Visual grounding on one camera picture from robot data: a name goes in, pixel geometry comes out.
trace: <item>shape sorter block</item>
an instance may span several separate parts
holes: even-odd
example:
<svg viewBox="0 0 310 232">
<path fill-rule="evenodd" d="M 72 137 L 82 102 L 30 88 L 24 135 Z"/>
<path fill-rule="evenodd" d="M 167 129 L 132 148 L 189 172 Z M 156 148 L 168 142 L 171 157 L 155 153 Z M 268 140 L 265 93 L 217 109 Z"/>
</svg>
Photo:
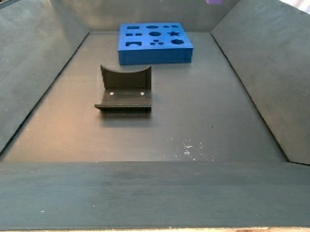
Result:
<svg viewBox="0 0 310 232">
<path fill-rule="evenodd" d="M 120 65 L 191 63 L 192 50 L 180 23 L 120 25 Z"/>
</svg>

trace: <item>dark gray surface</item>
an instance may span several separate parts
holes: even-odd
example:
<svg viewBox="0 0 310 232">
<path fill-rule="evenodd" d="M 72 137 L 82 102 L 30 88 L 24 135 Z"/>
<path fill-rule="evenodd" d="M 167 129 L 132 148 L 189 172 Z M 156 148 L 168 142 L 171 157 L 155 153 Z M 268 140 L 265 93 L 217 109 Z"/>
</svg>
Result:
<svg viewBox="0 0 310 232">
<path fill-rule="evenodd" d="M 90 31 L 118 31 L 123 23 L 179 22 L 189 32 L 209 32 L 239 0 L 58 0 Z"/>
<path fill-rule="evenodd" d="M 212 35 L 286 155 L 310 164 L 310 15 L 244 0 Z"/>
<path fill-rule="evenodd" d="M 192 63 L 152 65 L 152 112 L 101 114 L 98 65 L 120 67 L 117 34 L 89 34 L 1 156 L 6 162 L 284 161 L 209 34 Z"/>
<path fill-rule="evenodd" d="M 0 165 L 0 228 L 310 227 L 310 169 L 133 162 Z"/>
<path fill-rule="evenodd" d="M 86 29 L 54 1 L 0 9 L 0 150 L 77 49 Z"/>
</svg>

